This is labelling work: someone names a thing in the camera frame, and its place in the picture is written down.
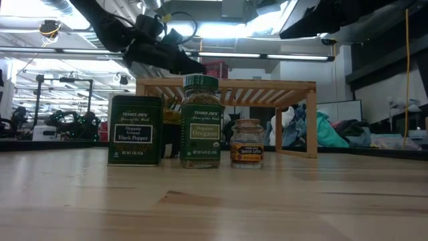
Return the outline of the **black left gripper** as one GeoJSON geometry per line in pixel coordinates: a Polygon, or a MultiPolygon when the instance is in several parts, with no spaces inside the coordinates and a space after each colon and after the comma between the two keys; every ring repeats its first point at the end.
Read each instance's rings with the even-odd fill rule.
{"type": "Polygon", "coordinates": [[[139,15],[135,23],[136,31],[122,59],[128,67],[134,62],[163,68],[171,74],[205,74],[206,68],[200,62],[190,59],[179,47],[183,36],[172,29],[158,40],[167,28],[158,19],[139,15]]]}

